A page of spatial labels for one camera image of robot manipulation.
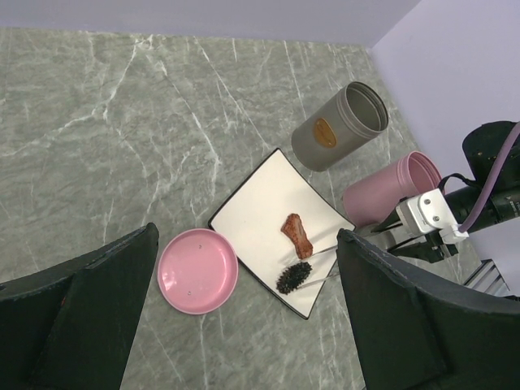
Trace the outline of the metal tongs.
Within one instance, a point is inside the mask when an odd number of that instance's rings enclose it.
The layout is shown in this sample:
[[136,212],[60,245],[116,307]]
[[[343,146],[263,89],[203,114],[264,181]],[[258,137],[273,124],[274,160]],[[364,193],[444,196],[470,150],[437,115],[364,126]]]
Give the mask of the metal tongs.
[[308,262],[313,267],[313,270],[303,285],[294,291],[302,290],[303,288],[308,288],[316,284],[321,284],[331,277],[334,277],[335,274],[331,274],[331,270],[334,267],[334,263],[336,262],[337,249],[338,245],[333,245],[332,247],[323,249],[322,251],[313,254],[311,257],[303,261],[298,261]]

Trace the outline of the white square plate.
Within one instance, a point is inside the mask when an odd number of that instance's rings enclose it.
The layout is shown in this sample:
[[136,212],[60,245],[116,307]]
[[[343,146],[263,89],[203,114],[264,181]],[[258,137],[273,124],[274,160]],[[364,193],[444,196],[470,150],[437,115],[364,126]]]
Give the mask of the white square plate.
[[293,243],[280,231],[298,214],[313,254],[337,243],[341,229],[355,227],[331,206],[289,162],[281,149],[269,154],[214,212],[208,226],[223,235],[246,270],[290,310],[308,319],[324,282],[281,294],[277,279],[298,261]]

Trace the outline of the brown meat piece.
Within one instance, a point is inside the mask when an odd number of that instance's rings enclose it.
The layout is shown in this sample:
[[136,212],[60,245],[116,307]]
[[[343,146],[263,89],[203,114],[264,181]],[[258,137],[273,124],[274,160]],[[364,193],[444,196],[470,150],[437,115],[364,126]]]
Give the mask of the brown meat piece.
[[292,242],[300,260],[305,260],[313,254],[314,246],[307,237],[299,214],[290,214],[280,231]]

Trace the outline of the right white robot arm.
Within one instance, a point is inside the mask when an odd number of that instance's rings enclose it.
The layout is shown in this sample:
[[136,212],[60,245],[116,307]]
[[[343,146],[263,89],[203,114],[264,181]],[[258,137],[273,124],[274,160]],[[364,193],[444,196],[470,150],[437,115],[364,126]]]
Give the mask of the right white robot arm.
[[387,248],[397,257],[436,263],[458,254],[473,232],[519,217],[519,123],[481,125],[462,142],[473,179],[459,173],[405,197],[372,233],[404,227],[411,237]]

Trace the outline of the black sea cucumber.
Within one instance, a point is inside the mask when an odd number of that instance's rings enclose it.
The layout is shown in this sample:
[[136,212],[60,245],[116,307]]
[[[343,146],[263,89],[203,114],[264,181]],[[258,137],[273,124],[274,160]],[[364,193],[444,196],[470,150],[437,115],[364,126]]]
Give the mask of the black sea cucumber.
[[308,262],[298,262],[286,268],[276,282],[279,293],[287,295],[298,289],[310,276],[313,267]]

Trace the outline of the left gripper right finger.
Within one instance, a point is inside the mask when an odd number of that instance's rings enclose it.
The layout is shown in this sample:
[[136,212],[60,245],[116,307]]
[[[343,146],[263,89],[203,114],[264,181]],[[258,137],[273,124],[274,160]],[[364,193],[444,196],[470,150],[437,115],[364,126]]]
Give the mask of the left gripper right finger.
[[517,389],[519,302],[469,289],[354,232],[337,262],[368,389]]

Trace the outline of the pink lid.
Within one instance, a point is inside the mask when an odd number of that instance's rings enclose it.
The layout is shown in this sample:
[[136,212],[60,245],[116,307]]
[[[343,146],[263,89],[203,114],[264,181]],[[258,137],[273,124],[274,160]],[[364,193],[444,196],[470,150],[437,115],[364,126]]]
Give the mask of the pink lid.
[[222,235],[195,228],[172,239],[158,261],[161,294],[176,310],[191,315],[218,309],[232,295],[239,275],[234,249]]

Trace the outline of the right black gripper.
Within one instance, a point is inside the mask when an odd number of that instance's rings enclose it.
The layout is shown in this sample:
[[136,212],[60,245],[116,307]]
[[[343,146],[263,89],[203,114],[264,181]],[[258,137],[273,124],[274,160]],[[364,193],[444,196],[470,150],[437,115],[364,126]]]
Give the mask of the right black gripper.
[[[382,223],[371,227],[371,235],[391,235],[395,229],[404,228],[397,212],[393,211]],[[390,244],[387,252],[396,257],[415,258],[429,263],[437,263],[459,254],[454,244],[445,244],[438,232],[427,233],[420,236],[411,233],[411,237],[399,243]]]

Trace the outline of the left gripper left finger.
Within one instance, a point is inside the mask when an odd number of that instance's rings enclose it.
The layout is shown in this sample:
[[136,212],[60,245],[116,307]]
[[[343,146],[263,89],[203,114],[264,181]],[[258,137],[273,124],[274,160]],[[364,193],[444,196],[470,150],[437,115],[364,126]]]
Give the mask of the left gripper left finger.
[[118,389],[158,253],[149,223],[1,284],[3,389]]

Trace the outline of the grey cylindrical container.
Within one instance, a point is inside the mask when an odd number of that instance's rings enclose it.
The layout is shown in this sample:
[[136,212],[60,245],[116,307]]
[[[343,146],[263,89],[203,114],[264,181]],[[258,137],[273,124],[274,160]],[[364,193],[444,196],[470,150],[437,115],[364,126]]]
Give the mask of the grey cylindrical container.
[[292,133],[292,151],[311,171],[326,171],[383,133],[388,111],[367,84],[342,88]]

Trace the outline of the pink cylindrical container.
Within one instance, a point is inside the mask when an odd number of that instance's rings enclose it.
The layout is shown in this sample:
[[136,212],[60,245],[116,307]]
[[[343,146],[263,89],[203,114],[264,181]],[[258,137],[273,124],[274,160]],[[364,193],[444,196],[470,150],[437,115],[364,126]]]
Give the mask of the pink cylindrical container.
[[382,223],[401,199],[431,191],[440,181],[436,165],[413,151],[345,189],[342,201],[347,220],[357,228]]

